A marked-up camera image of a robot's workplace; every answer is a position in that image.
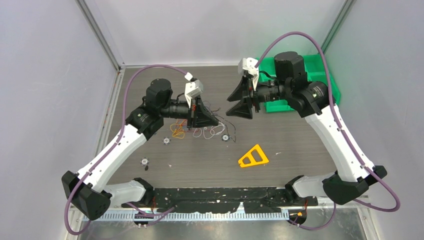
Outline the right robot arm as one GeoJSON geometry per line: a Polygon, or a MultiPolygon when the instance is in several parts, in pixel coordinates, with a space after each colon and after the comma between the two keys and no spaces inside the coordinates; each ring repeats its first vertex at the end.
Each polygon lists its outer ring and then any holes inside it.
{"type": "Polygon", "coordinates": [[[274,56],[274,75],[259,82],[262,71],[255,58],[243,58],[238,64],[241,80],[228,97],[234,106],[227,116],[251,119],[261,103],[284,100],[288,106],[317,133],[330,154],[336,171],[326,175],[299,175],[285,185],[285,198],[291,205],[299,205],[307,197],[328,197],[344,205],[364,194],[371,185],[387,176],[382,165],[374,165],[367,157],[358,159],[358,145],[352,140],[340,117],[339,109],[328,86],[309,79],[304,58],[294,51],[274,56]]]}

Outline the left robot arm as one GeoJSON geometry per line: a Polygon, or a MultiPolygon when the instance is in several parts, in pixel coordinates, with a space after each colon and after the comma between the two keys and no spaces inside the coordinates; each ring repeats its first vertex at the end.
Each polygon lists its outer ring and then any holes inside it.
{"type": "Polygon", "coordinates": [[[146,89],[142,104],[123,121],[112,141],[86,166],[62,176],[65,195],[89,220],[99,219],[110,207],[138,203],[148,207],[154,187],[140,177],[109,185],[118,168],[164,125],[165,118],[186,120],[187,128],[218,126],[219,120],[208,111],[201,98],[204,86],[198,79],[185,84],[184,100],[173,99],[172,85],[164,78],[154,79],[146,89]]]}

